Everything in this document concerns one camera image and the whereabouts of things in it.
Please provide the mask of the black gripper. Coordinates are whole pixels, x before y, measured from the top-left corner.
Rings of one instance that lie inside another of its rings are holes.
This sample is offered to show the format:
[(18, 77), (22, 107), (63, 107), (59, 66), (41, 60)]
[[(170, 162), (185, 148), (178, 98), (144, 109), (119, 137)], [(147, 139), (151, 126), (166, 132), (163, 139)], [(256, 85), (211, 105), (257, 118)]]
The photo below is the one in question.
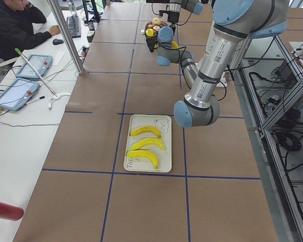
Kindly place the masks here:
[(176, 24), (179, 22), (179, 12), (177, 11), (168, 11), (168, 22), (171, 23), (170, 28), (173, 33), (176, 30)]

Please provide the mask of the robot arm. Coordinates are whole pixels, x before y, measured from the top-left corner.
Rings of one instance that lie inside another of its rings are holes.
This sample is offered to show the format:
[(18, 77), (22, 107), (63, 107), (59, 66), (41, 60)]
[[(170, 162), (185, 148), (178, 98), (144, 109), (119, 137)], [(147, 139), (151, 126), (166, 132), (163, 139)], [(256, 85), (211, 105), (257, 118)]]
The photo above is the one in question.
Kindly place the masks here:
[(288, 8), (288, 1), (215, 1), (205, 55), (198, 64), (188, 50), (172, 48), (171, 27), (160, 29), (157, 64), (179, 64), (191, 85), (184, 99), (174, 105), (174, 118), (179, 126), (206, 126), (217, 120), (220, 106), (213, 91), (237, 45), (247, 38), (265, 38), (284, 32)]
[(181, 9), (187, 10), (195, 15), (200, 15), (204, 8), (202, 2), (198, 0), (172, 0), (166, 8), (168, 15), (168, 22), (171, 23), (170, 27), (175, 32), (176, 24), (179, 22)]

